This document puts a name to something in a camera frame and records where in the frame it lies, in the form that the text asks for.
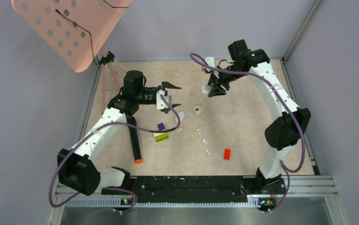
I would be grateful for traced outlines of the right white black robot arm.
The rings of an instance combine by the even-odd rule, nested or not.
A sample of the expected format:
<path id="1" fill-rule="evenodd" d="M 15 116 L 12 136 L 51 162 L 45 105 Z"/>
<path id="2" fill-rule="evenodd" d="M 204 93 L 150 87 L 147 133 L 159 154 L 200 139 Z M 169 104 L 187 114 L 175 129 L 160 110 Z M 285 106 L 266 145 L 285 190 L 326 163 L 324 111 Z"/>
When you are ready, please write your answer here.
<path id="1" fill-rule="evenodd" d="M 264 50 L 252 51 L 245 40 L 238 40 L 228 46 L 232 62 L 220 68 L 213 57 L 205 58 L 210 74 L 206 88 L 208 97 L 225 95 L 229 84 L 241 77 L 248 77 L 259 90 L 269 107 L 273 122 L 265 129 L 265 139 L 269 145 L 267 156 L 257 169 L 255 186 L 261 193 L 268 193 L 281 179 L 284 169 L 290 173 L 298 172 L 305 161 L 305 131 L 311 118 L 308 108 L 301 108 L 286 92 L 273 71 L 270 58 Z M 288 153 L 301 143 L 301 159 L 295 169 L 284 165 Z"/>

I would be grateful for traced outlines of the beige earbud case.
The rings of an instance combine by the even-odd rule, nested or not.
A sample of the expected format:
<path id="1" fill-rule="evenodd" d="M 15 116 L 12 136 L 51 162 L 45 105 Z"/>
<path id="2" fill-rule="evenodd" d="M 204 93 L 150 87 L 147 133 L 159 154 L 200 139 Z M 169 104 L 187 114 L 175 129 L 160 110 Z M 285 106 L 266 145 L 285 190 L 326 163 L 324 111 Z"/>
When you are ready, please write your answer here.
<path id="1" fill-rule="evenodd" d="M 193 112 L 196 114 L 196 115 L 201 115 L 203 113 L 203 109 L 201 106 L 199 105 L 196 105 L 193 107 Z"/>

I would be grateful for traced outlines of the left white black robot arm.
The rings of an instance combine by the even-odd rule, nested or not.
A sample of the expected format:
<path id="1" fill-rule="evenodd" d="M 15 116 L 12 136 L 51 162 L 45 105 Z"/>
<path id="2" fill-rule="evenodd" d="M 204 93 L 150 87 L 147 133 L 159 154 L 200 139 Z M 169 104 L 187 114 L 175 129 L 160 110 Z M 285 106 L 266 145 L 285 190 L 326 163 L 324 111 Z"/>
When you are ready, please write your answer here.
<path id="1" fill-rule="evenodd" d="M 177 89 L 177 86 L 162 82 L 157 87 L 147 87 L 146 78 L 141 71 L 128 71 L 119 93 L 107 104 L 96 124 L 71 149 L 62 149 L 58 153 L 58 181 L 84 195 L 93 194 L 104 181 L 118 193 L 127 193 L 131 181 L 125 177 L 124 170 L 113 168 L 112 178 L 103 178 L 95 164 L 121 127 L 141 129 L 130 123 L 130 118 L 139 110 L 140 105 L 154 105 L 164 113 L 178 106 L 172 103 L 168 89 Z"/>

